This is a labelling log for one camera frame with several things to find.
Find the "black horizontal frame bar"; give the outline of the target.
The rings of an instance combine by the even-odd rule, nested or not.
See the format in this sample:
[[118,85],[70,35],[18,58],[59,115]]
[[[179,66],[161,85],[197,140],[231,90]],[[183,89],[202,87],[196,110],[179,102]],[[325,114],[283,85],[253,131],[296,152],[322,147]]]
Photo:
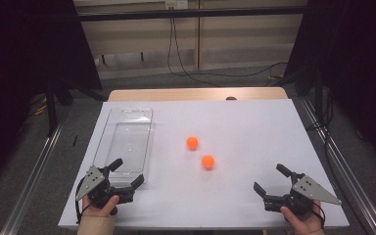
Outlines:
[[225,9],[188,9],[160,10],[140,12],[82,13],[78,15],[81,22],[185,19],[206,17],[242,17],[304,14],[305,6],[263,7],[263,8],[225,8]]

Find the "white wall socket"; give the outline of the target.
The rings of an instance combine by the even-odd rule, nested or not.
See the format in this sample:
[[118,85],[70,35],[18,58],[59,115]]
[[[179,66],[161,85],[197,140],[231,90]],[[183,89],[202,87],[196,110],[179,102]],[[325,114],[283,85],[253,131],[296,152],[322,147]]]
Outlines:
[[187,10],[189,8],[188,0],[165,0],[167,10]]

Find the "clear plastic box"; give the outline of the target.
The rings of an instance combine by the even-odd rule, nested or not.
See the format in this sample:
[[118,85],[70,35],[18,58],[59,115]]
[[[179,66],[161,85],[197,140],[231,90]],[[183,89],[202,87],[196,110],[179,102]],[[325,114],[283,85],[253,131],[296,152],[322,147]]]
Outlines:
[[112,186],[124,187],[140,174],[147,176],[154,126],[152,109],[110,109],[93,164],[102,168],[122,159],[110,172]]

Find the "person's right hand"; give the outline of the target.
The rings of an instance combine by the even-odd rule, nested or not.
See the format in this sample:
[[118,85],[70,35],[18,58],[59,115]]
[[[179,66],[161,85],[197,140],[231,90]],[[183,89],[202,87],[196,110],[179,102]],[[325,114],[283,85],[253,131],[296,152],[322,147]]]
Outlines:
[[304,216],[296,216],[287,207],[282,207],[280,211],[293,226],[293,234],[296,235],[296,233],[304,231],[317,231],[320,229],[323,230],[322,219],[320,218],[320,206],[320,202],[315,201],[314,206],[312,207],[312,212],[309,212]]

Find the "person's left hand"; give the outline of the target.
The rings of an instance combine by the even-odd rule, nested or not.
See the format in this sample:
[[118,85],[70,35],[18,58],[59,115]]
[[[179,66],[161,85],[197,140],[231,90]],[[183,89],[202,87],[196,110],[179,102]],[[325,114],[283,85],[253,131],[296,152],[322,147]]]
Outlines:
[[88,196],[84,196],[82,199],[83,216],[95,216],[95,217],[108,217],[110,212],[113,211],[119,201],[119,196],[112,196],[109,201],[100,209],[93,205]]

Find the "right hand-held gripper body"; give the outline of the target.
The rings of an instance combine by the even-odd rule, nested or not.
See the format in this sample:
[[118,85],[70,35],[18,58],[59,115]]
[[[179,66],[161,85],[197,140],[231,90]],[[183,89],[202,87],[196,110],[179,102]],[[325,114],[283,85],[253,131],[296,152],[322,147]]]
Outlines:
[[280,212],[281,207],[286,207],[296,215],[304,215],[312,210],[315,201],[334,205],[342,203],[340,199],[304,173],[282,171],[282,174],[291,179],[291,190],[283,196],[267,195],[263,192],[263,204],[266,211]]

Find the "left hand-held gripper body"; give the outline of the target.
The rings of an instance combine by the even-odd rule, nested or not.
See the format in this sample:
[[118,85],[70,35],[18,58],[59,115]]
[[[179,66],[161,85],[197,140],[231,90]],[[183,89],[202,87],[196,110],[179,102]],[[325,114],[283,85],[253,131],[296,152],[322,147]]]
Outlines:
[[78,202],[87,196],[96,207],[102,208],[112,196],[118,195],[120,204],[131,203],[135,192],[135,184],[125,183],[123,186],[113,186],[109,176],[116,169],[116,166],[99,168],[92,165],[89,167],[78,183],[75,200]]

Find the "black stand post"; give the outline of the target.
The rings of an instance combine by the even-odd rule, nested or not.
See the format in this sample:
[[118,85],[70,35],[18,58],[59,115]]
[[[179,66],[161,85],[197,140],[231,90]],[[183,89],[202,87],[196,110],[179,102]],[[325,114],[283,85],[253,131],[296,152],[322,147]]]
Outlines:
[[47,114],[49,121],[48,136],[51,137],[58,126],[57,114],[56,114],[56,102],[54,99],[54,93],[52,91],[51,83],[48,82],[46,85],[46,103],[47,103]]

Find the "metal floor rail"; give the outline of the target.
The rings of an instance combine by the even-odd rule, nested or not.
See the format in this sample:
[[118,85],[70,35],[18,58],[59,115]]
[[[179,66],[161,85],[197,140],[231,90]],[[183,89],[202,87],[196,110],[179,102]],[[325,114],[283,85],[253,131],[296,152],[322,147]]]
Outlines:
[[10,215],[8,216],[0,235],[17,235],[20,226],[23,222],[24,216],[27,212],[29,204],[32,200],[34,192],[38,186],[38,182],[42,177],[43,170],[46,167],[52,152],[58,142],[59,136],[62,132],[63,125],[59,123],[54,131],[47,138],[45,145],[40,152],[37,162],[16,202]]
[[302,104],[305,107],[305,112],[309,117],[311,123],[314,125],[314,130],[323,142],[326,162],[329,165],[331,173],[334,174],[337,170],[346,187],[350,191],[350,195],[355,200],[362,217],[366,220],[368,227],[372,230],[372,234],[376,235],[376,207],[368,197],[365,190],[355,177],[351,167],[349,166],[345,156],[340,151],[334,138],[330,134],[329,128],[321,124],[321,121],[315,115],[314,105],[308,98],[302,99]]

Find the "white table cover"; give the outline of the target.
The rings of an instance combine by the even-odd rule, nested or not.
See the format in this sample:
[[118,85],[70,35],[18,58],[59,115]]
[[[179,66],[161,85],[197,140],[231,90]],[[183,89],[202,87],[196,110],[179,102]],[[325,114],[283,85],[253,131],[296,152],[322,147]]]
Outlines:
[[[286,226],[264,209],[257,182],[271,195],[289,192],[282,164],[332,187],[289,99],[254,101],[107,102],[79,174],[92,165],[110,109],[152,109],[154,135],[144,184],[118,208],[118,229],[231,230]],[[189,150],[186,139],[199,145]],[[214,166],[202,166],[211,155]]]

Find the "light wooden table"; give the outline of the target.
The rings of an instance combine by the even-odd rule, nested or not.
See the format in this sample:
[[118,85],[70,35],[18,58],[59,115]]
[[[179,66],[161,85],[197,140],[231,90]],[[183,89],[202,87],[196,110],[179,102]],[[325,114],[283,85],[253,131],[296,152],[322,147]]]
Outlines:
[[219,87],[123,89],[111,92],[109,102],[134,101],[220,101],[287,99],[281,87]]

